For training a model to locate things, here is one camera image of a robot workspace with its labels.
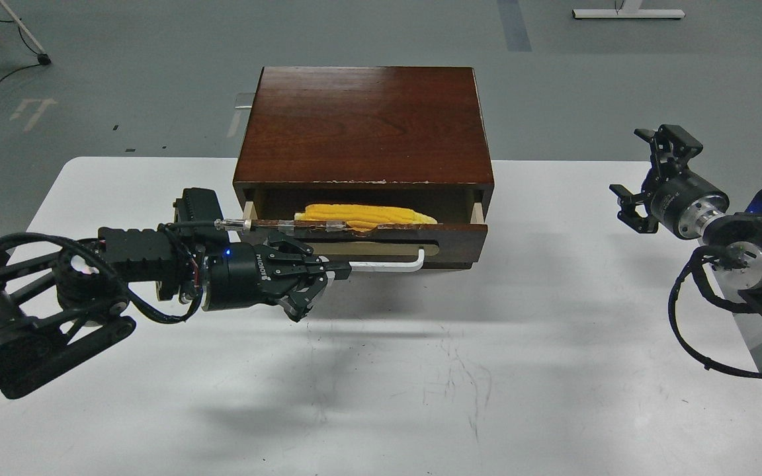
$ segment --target open drawer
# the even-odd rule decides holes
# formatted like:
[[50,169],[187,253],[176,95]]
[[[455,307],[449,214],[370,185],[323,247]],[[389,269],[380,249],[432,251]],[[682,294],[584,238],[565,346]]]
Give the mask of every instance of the open drawer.
[[[487,225],[477,190],[308,190],[241,189],[243,218],[254,230],[244,239],[261,242],[280,229],[332,261],[412,261],[425,250],[424,268],[470,268],[478,261]],[[436,225],[379,225],[368,231],[344,229],[342,222],[293,222],[309,203],[359,203],[412,208]]]

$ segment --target table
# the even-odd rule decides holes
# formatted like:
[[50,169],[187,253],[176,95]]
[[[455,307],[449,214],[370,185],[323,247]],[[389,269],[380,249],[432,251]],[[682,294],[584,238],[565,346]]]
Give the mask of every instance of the table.
[[[79,157],[30,230],[154,226],[188,186],[233,216],[234,165]],[[355,274],[301,323],[262,305],[175,326],[129,310],[128,340],[0,394],[0,474],[762,474],[762,382],[704,371],[666,321],[695,244],[616,219],[608,184],[647,168],[494,162],[472,269]],[[731,315],[681,296],[687,340],[753,368]]]

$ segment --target toy corn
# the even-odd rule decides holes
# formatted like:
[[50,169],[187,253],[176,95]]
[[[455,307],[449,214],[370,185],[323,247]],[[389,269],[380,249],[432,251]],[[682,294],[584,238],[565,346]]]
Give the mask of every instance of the toy corn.
[[437,221],[410,208],[379,207],[375,205],[347,205],[312,203],[305,207],[304,213],[296,214],[297,220],[308,221],[344,221],[349,228],[368,231],[383,223],[396,225],[417,225],[427,223],[436,225]]

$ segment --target wooden drawer cabinet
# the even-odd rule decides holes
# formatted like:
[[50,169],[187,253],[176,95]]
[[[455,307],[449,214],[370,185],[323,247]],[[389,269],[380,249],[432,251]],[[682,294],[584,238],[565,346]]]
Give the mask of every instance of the wooden drawer cabinet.
[[406,207],[438,220],[290,229],[330,259],[402,261],[424,247],[425,268],[469,268],[493,192],[474,70],[264,67],[233,184],[257,225],[292,220],[312,202]]

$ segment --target metal cylinder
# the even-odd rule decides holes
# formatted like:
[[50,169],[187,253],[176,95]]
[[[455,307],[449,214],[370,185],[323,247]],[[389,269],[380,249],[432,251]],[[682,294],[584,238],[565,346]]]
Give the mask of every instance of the metal cylinder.
[[660,186],[648,213],[681,240],[692,240],[713,217],[728,210],[728,196],[692,171],[683,171]]

